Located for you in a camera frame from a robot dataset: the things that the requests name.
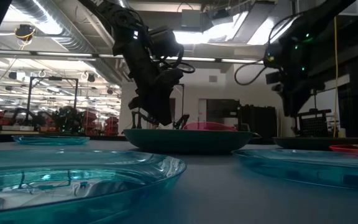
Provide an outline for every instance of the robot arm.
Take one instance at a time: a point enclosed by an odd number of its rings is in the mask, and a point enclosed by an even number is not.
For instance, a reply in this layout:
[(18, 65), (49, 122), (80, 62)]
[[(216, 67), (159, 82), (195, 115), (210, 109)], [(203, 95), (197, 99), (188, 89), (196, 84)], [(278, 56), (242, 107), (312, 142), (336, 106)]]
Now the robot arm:
[(282, 97), (285, 116), (296, 116), (311, 96), (311, 90), (323, 90), (324, 80), (312, 77), (310, 58), (319, 44), (317, 37), (340, 12), (356, 0), (327, 0), (320, 6), (301, 12), (292, 26), (278, 40), (269, 44), (264, 57), (268, 68), (279, 72), (268, 74), (268, 84)]
[[(109, 1), (79, 2), (99, 18), (106, 30), (112, 28), (113, 54), (124, 56), (131, 71), (129, 78), (133, 78), (137, 85), (138, 97), (131, 101), (129, 108), (143, 108), (159, 123), (170, 124), (169, 97), (173, 86), (179, 84), (183, 72), (189, 73), (177, 67), (182, 63), (184, 48), (176, 42), (172, 30), (161, 27), (149, 31), (137, 12)], [(175, 63), (165, 61), (167, 57), (176, 56)]]

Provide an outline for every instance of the tabletop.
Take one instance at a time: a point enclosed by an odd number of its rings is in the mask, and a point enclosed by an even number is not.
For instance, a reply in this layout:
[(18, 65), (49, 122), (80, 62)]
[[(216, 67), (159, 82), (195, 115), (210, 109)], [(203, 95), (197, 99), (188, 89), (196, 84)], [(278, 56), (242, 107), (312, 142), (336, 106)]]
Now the tabletop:
[[(135, 150), (129, 142), (90, 141), (84, 146), (21, 146), (1, 149)], [(244, 149), (277, 146), (248, 145)], [(122, 224), (358, 223), (358, 190), (274, 179), (241, 168), (227, 156), (184, 156), (187, 170), (174, 189)]]

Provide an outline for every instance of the wall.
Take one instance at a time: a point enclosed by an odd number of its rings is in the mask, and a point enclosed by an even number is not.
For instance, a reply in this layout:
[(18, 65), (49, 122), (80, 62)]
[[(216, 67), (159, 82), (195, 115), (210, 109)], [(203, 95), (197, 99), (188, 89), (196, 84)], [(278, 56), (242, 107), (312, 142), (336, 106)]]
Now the wall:
[[(238, 65), (233, 65), (226, 73), (221, 73), (218, 69), (197, 69), (194, 74), (185, 74), (181, 83), (185, 84), (185, 105), (184, 112), (190, 114), (189, 122), (198, 120), (199, 99), (238, 99), (242, 105), (250, 104), (255, 106), (274, 106), (278, 109), (278, 117), (282, 117), (281, 98), (271, 90), (271, 86), (266, 85), (265, 74), (272, 72), (266, 70), (252, 85), (239, 86), (234, 82), (234, 69)], [(251, 65), (239, 72), (239, 81), (246, 82), (254, 78), (262, 69), (261, 65)], [(216, 75), (216, 83), (209, 82), (209, 76)], [(121, 115), (119, 122), (119, 132), (131, 124), (131, 112), (128, 109), (128, 103), (135, 93), (136, 85), (134, 83), (124, 83), (122, 86)], [(175, 119), (181, 116), (181, 87), (174, 90), (172, 98), (176, 98)], [(291, 136), (290, 118), (283, 119), (282, 136)]]
[[(322, 93), (318, 93), (316, 96), (316, 106), (318, 110), (331, 110), (332, 113), (327, 114), (327, 121), (334, 121), (335, 112), (335, 90), (328, 90)], [(337, 121), (339, 119), (339, 102), (336, 102), (337, 106)], [(309, 109), (314, 108), (314, 97), (311, 97), (305, 105), (303, 105), (300, 113), (309, 112)]]

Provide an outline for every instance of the wire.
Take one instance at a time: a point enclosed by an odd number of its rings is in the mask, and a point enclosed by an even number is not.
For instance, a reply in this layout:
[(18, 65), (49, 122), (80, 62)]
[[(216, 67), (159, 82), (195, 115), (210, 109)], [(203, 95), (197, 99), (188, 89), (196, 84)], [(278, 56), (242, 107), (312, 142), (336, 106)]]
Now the wire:
[(196, 68), (194, 66), (190, 65), (189, 63), (180, 62), (180, 65), (186, 65), (187, 67), (189, 67), (191, 69), (191, 70), (180, 69), (183, 73), (192, 74), (192, 73), (196, 72)]
[(19, 36), (19, 35), (16, 34), (17, 29), (15, 29), (15, 36), (17, 38), (20, 38), (20, 39), (27, 38), (27, 40), (25, 40), (25, 41), (28, 41), (29, 37), (31, 37), (35, 33), (35, 31), (36, 31), (36, 29), (34, 29), (30, 34), (27, 34), (27, 35), (24, 35), (24, 36)]
[(32, 40), (28, 41), (28, 42), (24, 42), (23, 40), (17, 40), (17, 44), (21, 47), (24, 47), (24, 46), (27, 46), (27, 45), (30, 45), (32, 43)]
[[(25, 46), (26, 46), (26, 45), (21, 45), (21, 47), (19, 48), (19, 50), (23, 50)], [(11, 64), (10, 64), (10, 65), (8, 66), (8, 68), (6, 69), (5, 73), (0, 77), (0, 81), (1, 81), (1, 80), (5, 77), (5, 75), (10, 71), (10, 69), (11, 69), (11, 68), (13, 67), (13, 65), (15, 64), (16, 60), (17, 60), (17, 57), (11, 62)]]
[(217, 44), (217, 43), (205, 43), (205, 44), (222, 46), (222, 47), (255, 47), (255, 45), (251, 45), (251, 44)]
[(260, 75), (267, 69), (267, 67), (264, 67), (263, 69), (261, 69), (261, 71), (259, 71), (259, 73), (256, 75), (255, 78), (253, 78), (251, 81), (247, 82), (247, 83), (240, 83), (239, 80), (237, 79), (237, 74), (239, 73), (239, 71), (241, 69), (243, 69), (244, 67), (246, 66), (249, 66), (249, 65), (257, 65), (259, 62), (261, 62), (263, 59), (259, 59), (258, 61), (256, 62), (252, 62), (252, 63), (247, 63), (247, 64), (243, 64), (241, 65), (239, 68), (237, 68), (236, 72), (234, 72), (234, 81), (238, 84), (238, 85), (241, 85), (241, 86), (247, 86), (247, 85), (250, 85), (250, 84), (253, 84), (253, 82), (256, 81), (256, 79), (258, 79), (260, 77)]
[(335, 109), (334, 109), (334, 138), (336, 137), (336, 120), (337, 120), (337, 98), (338, 98), (338, 31), (337, 31), (337, 20), (334, 18), (334, 33), (335, 33), (335, 69), (336, 69), (336, 85), (335, 85)]
[(190, 4), (188, 4), (188, 3), (186, 3), (186, 2), (182, 2), (182, 3), (180, 3), (180, 5), (178, 6), (177, 12), (179, 12), (180, 6), (183, 5), (183, 4), (188, 5), (188, 6), (191, 8), (191, 10), (194, 10), (193, 6), (191, 6)]
[(268, 42), (267, 42), (267, 45), (269, 46), (270, 45), (270, 41), (272, 40), (272, 34), (273, 34), (273, 31), (278, 27), (278, 25), (280, 25), (282, 22), (286, 21), (287, 19), (293, 19), (294, 17), (297, 17), (299, 16), (300, 14), (302, 14), (303, 12), (299, 12), (295, 15), (290, 15), (290, 16), (287, 16), (286, 18), (280, 20), (278, 23), (276, 23), (272, 30), (270, 31), (269, 35), (268, 35)]

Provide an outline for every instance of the black cable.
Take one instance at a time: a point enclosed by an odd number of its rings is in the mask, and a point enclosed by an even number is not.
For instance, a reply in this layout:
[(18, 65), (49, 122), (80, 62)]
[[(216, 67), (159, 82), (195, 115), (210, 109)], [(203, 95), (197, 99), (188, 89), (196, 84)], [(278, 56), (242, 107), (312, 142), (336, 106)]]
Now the black cable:
[(180, 5), (178, 6), (177, 12), (179, 12), (180, 6), (183, 5), (183, 4), (188, 5), (188, 6), (191, 8), (191, 10), (194, 10), (194, 9), (193, 9), (193, 6), (191, 6), (191, 5), (188, 4), (188, 3), (182, 2), (182, 3), (180, 3)]
[(143, 25), (143, 27), (145, 27), (144, 22), (143, 22), (143, 19), (142, 19), (142, 17), (140, 16), (140, 14), (139, 14), (137, 11), (135, 11), (135, 10), (133, 10), (133, 9), (126, 9), (126, 10), (128, 10), (129, 12), (133, 12), (134, 14), (136, 14), (137, 17), (139, 18), (140, 23)]
[(282, 22), (286, 21), (287, 19), (293, 19), (294, 17), (299, 16), (299, 15), (302, 14), (302, 13), (303, 13), (303, 12), (300, 12), (300, 13), (295, 14), (295, 15), (287, 16), (286, 18), (284, 18), (284, 19), (280, 20), (278, 23), (276, 23), (276, 24), (273, 26), (272, 30), (270, 31), (270, 33), (269, 33), (269, 35), (268, 35), (267, 46), (270, 45), (270, 41), (272, 40), (273, 31), (274, 31), (274, 29), (276, 29), (276, 27), (278, 27), (278, 25), (280, 25)]
[(179, 66), (179, 64), (181, 64), (181, 60), (182, 60), (184, 54), (185, 54), (185, 48), (183, 45), (180, 45), (178, 60), (172, 65), (173, 68), (176, 68), (177, 66)]
[(237, 74), (239, 73), (239, 71), (241, 69), (243, 69), (244, 67), (248, 66), (248, 65), (257, 65), (259, 62), (261, 62), (263, 59), (260, 59), (256, 62), (252, 62), (252, 63), (247, 63), (244, 65), (241, 65), (239, 68), (237, 68), (236, 72), (234, 72), (234, 81), (241, 86), (247, 86), (247, 85), (251, 85), (253, 84), (253, 82), (256, 81), (256, 79), (258, 79), (260, 77), (260, 75), (262, 74), (262, 72), (264, 72), (266, 70), (267, 67), (264, 67), (263, 69), (261, 69), (261, 71), (256, 75), (255, 78), (253, 78), (251, 81), (247, 82), (247, 83), (240, 83), (239, 80), (237, 79)]
[(194, 66), (190, 65), (189, 63), (180, 62), (180, 64), (181, 64), (181, 65), (186, 65), (187, 67), (191, 68), (190, 71), (181, 69), (181, 71), (183, 71), (183, 73), (192, 74), (192, 73), (195, 73), (195, 72), (196, 72), (196, 68), (195, 68)]

